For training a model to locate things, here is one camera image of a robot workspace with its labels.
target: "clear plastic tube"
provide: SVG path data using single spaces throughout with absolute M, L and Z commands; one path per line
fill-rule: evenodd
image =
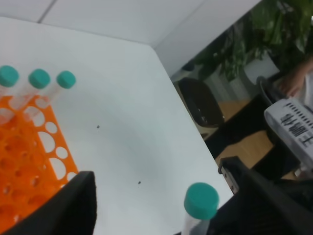
M 53 100 L 64 91 L 70 89 L 76 83 L 75 76 L 69 71 L 63 71 L 57 76 L 57 82 L 40 98 L 36 99 L 36 105 L 39 108 L 45 109 Z M 38 109 L 25 110 L 24 117 L 26 121 L 31 121 L 39 113 Z
M 219 195 L 212 186 L 206 183 L 192 184 L 184 200 L 186 216 L 181 235 L 206 235 L 218 204 Z
M 41 89 L 50 83 L 50 77 L 44 70 L 37 69 L 33 71 L 28 82 L 9 100 L 9 106 L 13 110 L 22 109 Z M 2 116 L 3 123 L 9 122 L 14 117 L 14 113 L 7 112 Z
M 24 107 L 40 90 L 26 83 L 10 100 L 9 106 L 14 110 Z
M 210 220 L 195 219 L 186 213 L 181 235 L 206 235 Z

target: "white table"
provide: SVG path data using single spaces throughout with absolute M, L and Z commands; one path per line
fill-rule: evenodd
M 79 170 L 95 172 L 95 235 L 179 232 L 194 182 L 220 205 L 232 196 L 150 46 L 8 18 L 0 29 L 0 65 L 22 79 L 36 68 L 77 77 L 53 109 Z

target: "floor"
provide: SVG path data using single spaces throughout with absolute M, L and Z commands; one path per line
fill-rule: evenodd
M 241 110 L 249 100 L 243 101 L 222 101 L 219 106 L 224 114 L 225 121 L 230 119 L 235 113 Z M 237 144 L 228 146 L 216 159 L 217 164 L 221 158 L 238 156 L 241 161 L 251 168 L 254 166 L 271 148 L 272 143 L 268 140 L 265 131 L 257 132 Z M 294 174 L 291 172 L 287 174 L 285 179 L 295 179 Z

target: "hand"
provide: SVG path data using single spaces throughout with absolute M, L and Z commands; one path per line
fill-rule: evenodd
M 287 96 L 295 96 L 304 85 L 306 74 L 313 69 L 313 59 L 299 65 L 291 74 L 286 76 L 278 86 L 280 91 Z
M 294 97 L 302 89 L 304 79 L 305 74 L 295 72 L 285 77 L 278 88 L 283 94 Z

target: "teal cap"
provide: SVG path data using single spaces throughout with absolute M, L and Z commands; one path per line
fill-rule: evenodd
M 33 87 L 43 89 L 50 83 L 50 76 L 46 71 L 37 69 L 28 76 L 28 81 Z
M 184 206 L 187 213 L 195 219 L 209 220 L 213 218 L 218 205 L 218 193 L 206 183 L 195 183 L 186 192 Z
M 63 71 L 57 76 L 57 83 L 60 87 L 70 89 L 76 83 L 76 78 L 70 71 Z
M 13 87 L 19 79 L 19 73 L 15 68 L 4 65 L 0 68 L 0 85 Z

